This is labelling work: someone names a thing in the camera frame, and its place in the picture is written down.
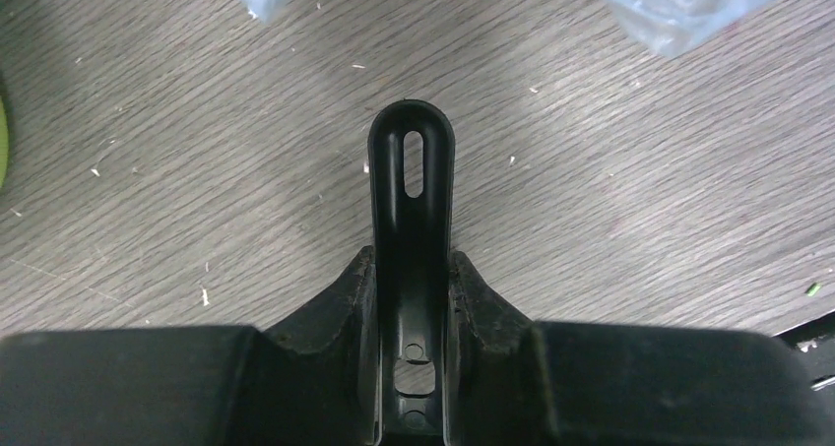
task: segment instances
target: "black plastic handle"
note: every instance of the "black plastic handle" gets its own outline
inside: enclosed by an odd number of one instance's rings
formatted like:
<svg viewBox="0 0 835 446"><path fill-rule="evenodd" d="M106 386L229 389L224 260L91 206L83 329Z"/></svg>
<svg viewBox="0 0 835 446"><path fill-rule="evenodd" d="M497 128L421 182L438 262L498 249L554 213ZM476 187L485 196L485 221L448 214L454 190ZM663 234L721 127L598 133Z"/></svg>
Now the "black plastic handle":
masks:
<svg viewBox="0 0 835 446"><path fill-rule="evenodd" d="M406 193L404 138L423 139L423 190ZM446 116L419 100L393 103L377 115L368 137L377 317L380 331L384 434L443 432L443 327L449 282L450 216L455 137ZM431 363L430 394L398 392L398 359Z"/></svg>

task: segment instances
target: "hanging hole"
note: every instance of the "hanging hole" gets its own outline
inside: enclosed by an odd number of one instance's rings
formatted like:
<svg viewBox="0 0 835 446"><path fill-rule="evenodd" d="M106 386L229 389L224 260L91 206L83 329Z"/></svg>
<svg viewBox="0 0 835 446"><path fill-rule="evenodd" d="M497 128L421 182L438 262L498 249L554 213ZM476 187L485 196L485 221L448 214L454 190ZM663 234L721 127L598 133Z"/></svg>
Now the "hanging hole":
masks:
<svg viewBox="0 0 835 446"><path fill-rule="evenodd" d="M403 179L407 195L417 198L423 193L423 136L418 131L403 138Z"/></svg>
<svg viewBox="0 0 835 446"><path fill-rule="evenodd" d="M394 388L403 395L427 396L435 390L435 366L398 359L394 368Z"/></svg>

